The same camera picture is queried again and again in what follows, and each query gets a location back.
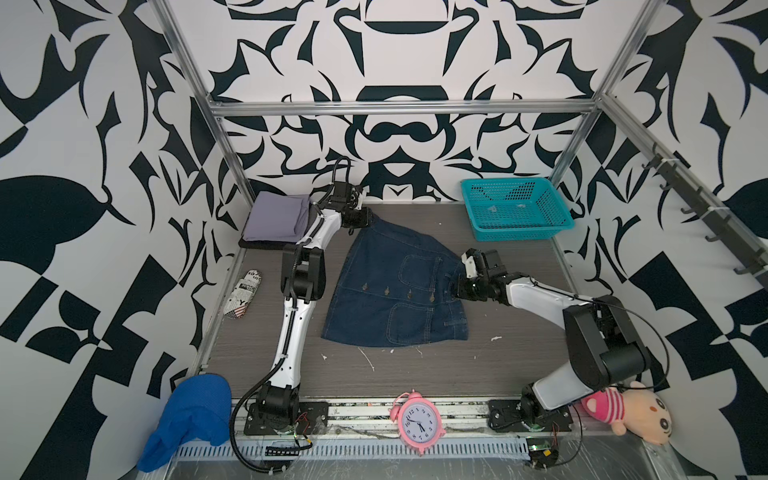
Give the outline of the black skirt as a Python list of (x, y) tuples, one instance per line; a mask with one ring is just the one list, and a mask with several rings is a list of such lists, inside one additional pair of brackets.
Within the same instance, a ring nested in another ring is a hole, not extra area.
[(295, 245), (296, 240), (293, 241), (269, 241), (269, 240), (256, 240), (248, 241), (241, 238), (238, 241), (238, 246), (243, 249), (252, 250), (267, 250), (267, 251), (282, 251), (288, 245)]

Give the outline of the purple grey skirt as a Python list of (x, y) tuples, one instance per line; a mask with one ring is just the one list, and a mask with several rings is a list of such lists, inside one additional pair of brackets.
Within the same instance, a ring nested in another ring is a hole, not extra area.
[(305, 235), (309, 210), (308, 195), (260, 192), (246, 221), (242, 239), (248, 242), (296, 242)]

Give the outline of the dark navy garment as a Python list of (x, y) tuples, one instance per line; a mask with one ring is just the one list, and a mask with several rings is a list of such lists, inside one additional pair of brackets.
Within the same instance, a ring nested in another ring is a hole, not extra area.
[(381, 348), (466, 341), (463, 275), (459, 256), (434, 237), (374, 216), (345, 259), (322, 338)]

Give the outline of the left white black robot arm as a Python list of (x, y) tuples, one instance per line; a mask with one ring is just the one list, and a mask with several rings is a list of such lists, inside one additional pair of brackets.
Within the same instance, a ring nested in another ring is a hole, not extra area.
[(363, 205), (363, 188), (351, 182), (352, 162), (335, 161), (328, 190), (310, 204), (311, 223), (297, 242), (284, 247), (280, 290), (282, 327), (272, 366), (265, 377), (238, 401), (233, 412), (246, 409), (245, 428), (257, 435), (283, 433), (299, 417), (301, 357), (308, 325), (326, 288), (325, 251), (343, 229), (352, 234), (371, 220)]

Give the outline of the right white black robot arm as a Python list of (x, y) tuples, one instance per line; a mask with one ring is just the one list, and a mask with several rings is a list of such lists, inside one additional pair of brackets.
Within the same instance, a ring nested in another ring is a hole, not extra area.
[(630, 311), (617, 298), (580, 297), (526, 274), (510, 273), (495, 250), (470, 249), (461, 261), (459, 298), (525, 310), (565, 332), (568, 361), (521, 393), (518, 418), (526, 428), (544, 428), (573, 402), (651, 367), (650, 352)]

